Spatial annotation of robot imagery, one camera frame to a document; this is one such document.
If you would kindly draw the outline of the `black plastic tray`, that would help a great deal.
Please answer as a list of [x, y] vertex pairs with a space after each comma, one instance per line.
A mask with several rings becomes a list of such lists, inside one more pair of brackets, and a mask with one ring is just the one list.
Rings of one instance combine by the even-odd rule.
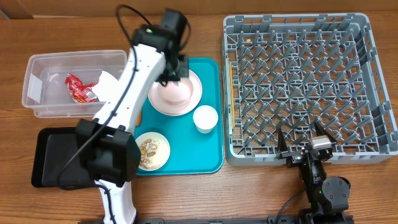
[[137, 170], [139, 151], [124, 128], [81, 120], [77, 127], [44, 128], [37, 138], [34, 187], [93, 187], [106, 180], [120, 187]]

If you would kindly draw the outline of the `teal plastic tray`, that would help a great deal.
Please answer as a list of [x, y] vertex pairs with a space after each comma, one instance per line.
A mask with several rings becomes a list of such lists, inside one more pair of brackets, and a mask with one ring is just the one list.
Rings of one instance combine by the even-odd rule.
[[157, 111], [146, 99], [142, 107], [142, 121], [134, 137], [148, 132], [163, 135], [170, 144], [170, 157], [161, 168], [154, 171], [139, 169], [137, 175], [210, 174], [218, 171], [224, 162], [223, 109], [219, 67], [208, 57], [189, 59], [189, 69], [200, 79], [203, 93], [199, 105], [213, 107], [218, 113], [215, 128], [207, 134], [200, 133], [193, 112], [181, 116], [168, 116]]

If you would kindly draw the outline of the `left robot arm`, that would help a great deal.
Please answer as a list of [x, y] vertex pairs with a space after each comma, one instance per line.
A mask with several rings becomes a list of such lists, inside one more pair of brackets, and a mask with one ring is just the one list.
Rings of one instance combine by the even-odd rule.
[[129, 38], [130, 53], [118, 87], [91, 121], [76, 127], [76, 157], [101, 192], [103, 223], [134, 223], [131, 180], [141, 153], [134, 140], [136, 121], [154, 82], [168, 84], [188, 76], [188, 57], [180, 51], [188, 26], [143, 25]]

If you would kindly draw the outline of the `white napkin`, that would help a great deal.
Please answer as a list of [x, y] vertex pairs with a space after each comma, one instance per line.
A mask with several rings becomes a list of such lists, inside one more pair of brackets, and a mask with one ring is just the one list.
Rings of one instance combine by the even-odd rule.
[[118, 79], [106, 71], [102, 71], [98, 83], [91, 89], [99, 101], [110, 101], [118, 89]]

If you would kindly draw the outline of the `red snack wrapper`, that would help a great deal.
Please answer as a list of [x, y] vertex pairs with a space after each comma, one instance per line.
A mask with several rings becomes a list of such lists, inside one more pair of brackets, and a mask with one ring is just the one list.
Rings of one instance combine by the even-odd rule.
[[98, 99], [92, 90], [96, 83], [85, 85], [79, 78], [69, 73], [65, 79], [65, 84], [76, 103], [92, 103]]

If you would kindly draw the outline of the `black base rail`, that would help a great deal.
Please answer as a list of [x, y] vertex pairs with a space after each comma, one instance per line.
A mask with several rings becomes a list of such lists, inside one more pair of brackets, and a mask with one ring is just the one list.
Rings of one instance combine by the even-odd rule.
[[[318, 221], [315, 223], [349, 223], [354, 224], [352, 216], [346, 216], [346, 221], [338, 221], [333, 218], [330, 221]], [[227, 219], [187, 219], [187, 220], [164, 220], [162, 218], [136, 219], [134, 223], [138, 224], [275, 224], [276, 216], [268, 216], [267, 218], [227, 218]], [[79, 224], [103, 224], [101, 220], [83, 221]], [[299, 224], [305, 223], [297, 215], [283, 215], [278, 223], [282, 224]]]

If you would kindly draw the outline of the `wooden chopstick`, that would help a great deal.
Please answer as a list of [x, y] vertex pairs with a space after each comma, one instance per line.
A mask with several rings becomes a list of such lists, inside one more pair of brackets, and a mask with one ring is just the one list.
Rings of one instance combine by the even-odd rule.
[[230, 82], [230, 94], [231, 94], [231, 125], [232, 129], [235, 128], [235, 117], [234, 117], [234, 93], [233, 93], [233, 66], [232, 62], [229, 62], [229, 82]]

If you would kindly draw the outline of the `white bowl with food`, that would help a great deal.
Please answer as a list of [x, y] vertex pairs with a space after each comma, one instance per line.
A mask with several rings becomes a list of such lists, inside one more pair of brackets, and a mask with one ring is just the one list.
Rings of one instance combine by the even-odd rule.
[[144, 171], [155, 171], [166, 164], [170, 157], [168, 140], [156, 132], [141, 134], [136, 143], [141, 152], [139, 168]]

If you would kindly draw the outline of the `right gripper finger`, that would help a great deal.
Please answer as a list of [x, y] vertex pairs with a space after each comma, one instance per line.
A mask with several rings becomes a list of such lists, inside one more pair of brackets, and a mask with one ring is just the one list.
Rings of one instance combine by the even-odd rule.
[[278, 150], [278, 152], [287, 152], [288, 151], [288, 147], [287, 147], [287, 144], [286, 144], [282, 129], [278, 128], [277, 129], [277, 133], [278, 133], [278, 140], [277, 140], [277, 150]]
[[336, 144], [337, 140], [329, 133], [327, 132], [318, 121], [315, 121], [313, 124], [317, 136], [327, 136], [329, 140], [331, 141], [332, 144]]

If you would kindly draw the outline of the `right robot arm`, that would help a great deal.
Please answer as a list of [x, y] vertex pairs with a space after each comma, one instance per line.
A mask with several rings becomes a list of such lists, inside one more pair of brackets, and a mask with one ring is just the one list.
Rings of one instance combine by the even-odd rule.
[[[317, 135], [309, 140], [308, 145], [295, 152], [288, 150], [282, 130], [277, 130], [276, 158], [286, 160], [288, 168], [298, 167], [303, 190], [284, 203], [275, 222], [353, 223], [353, 217], [344, 214], [349, 208], [350, 182], [344, 177], [328, 177], [323, 167], [323, 162], [333, 157], [337, 140], [318, 122], [313, 125]], [[302, 209], [296, 216], [283, 216], [285, 208], [302, 193], [307, 194], [310, 207]]]

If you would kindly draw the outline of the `orange carrot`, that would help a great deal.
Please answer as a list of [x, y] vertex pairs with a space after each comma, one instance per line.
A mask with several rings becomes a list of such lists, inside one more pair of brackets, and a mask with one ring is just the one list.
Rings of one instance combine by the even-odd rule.
[[136, 126], [140, 126], [141, 122], [142, 122], [142, 112], [140, 112], [137, 117]]

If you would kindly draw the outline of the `pink bowl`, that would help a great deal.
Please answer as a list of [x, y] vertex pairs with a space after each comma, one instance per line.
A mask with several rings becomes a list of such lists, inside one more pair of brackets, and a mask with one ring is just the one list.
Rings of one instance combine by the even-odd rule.
[[181, 78], [180, 81], [168, 82], [166, 86], [159, 85], [157, 94], [163, 102], [172, 106], [180, 106], [192, 97], [193, 83], [189, 78]]

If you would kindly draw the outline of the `clear plastic bin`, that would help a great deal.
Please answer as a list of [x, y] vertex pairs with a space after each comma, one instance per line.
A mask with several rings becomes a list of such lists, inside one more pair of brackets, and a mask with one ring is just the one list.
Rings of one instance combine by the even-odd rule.
[[68, 74], [83, 84], [96, 83], [102, 71], [119, 78], [127, 62], [123, 50], [88, 50], [37, 54], [30, 57], [24, 77], [22, 105], [38, 118], [92, 117], [103, 102], [77, 103], [65, 84]]

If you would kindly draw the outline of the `white paper cup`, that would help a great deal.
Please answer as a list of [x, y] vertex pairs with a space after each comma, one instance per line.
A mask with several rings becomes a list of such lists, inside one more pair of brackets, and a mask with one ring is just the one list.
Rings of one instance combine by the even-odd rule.
[[199, 106], [193, 113], [193, 122], [200, 133], [207, 134], [216, 126], [218, 113], [209, 105]]

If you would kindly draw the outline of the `grey dishwasher rack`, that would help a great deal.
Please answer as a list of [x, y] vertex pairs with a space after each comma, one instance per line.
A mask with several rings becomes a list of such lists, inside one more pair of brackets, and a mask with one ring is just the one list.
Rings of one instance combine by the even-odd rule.
[[279, 165], [277, 129], [297, 151], [315, 137], [315, 121], [337, 140], [333, 164], [397, 154], [397, 125], [365, 14], [227, 16], [223, 83], [226, 159], [233, 166]]

